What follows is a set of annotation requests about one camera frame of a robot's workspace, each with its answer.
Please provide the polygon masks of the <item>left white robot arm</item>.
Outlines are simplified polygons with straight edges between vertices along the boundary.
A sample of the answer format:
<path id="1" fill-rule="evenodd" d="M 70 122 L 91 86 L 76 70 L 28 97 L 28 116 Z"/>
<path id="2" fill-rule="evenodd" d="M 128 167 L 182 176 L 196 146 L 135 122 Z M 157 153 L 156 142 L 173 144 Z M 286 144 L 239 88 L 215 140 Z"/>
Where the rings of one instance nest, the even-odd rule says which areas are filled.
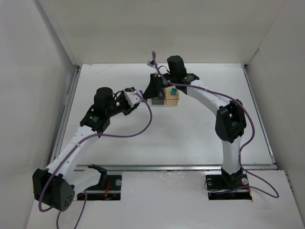
<path id="1" fill-rule="evenodd" d="M 93 105 L 80 121 L 73 138 L 64 150 L 44 169 L 37 169 L 33 176 L 34 197 L 40 212 L 49 209 L 65 211 L 87 188 L 105 183 L 107 170 L 90 165 L 78 174 L 74 170 L 90 147 L 104 135 L 110 125 L 110 118 L 120 113 L 129 115 L 144 98 L 135 88 L 126 88 L 114 93 L 111 88 L 102 87 L 96 91 Z"/>

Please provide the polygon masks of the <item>teal lego brick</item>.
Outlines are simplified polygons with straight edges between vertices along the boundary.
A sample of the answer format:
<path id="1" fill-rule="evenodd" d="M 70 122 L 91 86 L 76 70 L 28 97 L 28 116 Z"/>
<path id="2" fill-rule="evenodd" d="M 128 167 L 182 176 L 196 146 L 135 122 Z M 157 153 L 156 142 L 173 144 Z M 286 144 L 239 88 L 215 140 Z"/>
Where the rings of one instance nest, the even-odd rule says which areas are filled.
<path id="1" fill-rule="evenodd" d="M 171 94 L 171 95 L 177 95 L 177 89 L 173 87 L 173 88 L 171 89 L 170 94 Z"/>

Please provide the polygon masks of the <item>purple lego brick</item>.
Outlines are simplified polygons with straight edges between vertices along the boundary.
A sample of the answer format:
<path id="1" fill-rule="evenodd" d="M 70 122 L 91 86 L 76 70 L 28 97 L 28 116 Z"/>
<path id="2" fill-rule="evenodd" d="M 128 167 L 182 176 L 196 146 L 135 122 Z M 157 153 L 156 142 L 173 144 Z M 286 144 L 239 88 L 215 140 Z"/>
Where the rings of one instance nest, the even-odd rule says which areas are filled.
<path id="1" fill-rule="evenodd" d="M 164 93 L 159 93 L 158 99 L 164 100 L 165 99 L 165 94 Z"/>

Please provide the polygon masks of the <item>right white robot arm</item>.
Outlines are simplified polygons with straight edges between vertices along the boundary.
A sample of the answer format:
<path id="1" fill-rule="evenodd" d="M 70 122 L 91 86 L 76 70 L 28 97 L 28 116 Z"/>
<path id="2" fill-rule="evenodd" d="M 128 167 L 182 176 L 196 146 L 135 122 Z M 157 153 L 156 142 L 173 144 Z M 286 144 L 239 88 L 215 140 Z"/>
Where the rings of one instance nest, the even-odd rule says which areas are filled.
<path id="1" fill-rule="evenodd" d="M 156 98 L 165 88 L 175 86 L 208 108 L 216 117 L 215 132 L 222 141 L 223 163 L 221 174 L 206 176 L 207 188 L 210 191 L 222 191 L 240 187 L 242 179 L 246 177 L 240 154 L 247 114 L 241 101 L 208 89 L 197 75 L 187 72 L 179 55 L 167 59 L 169 69 L 165 74 L 160 72 L 155 58 L 147 63 L 156 72 L 150 75 L 144 99 Z"/>

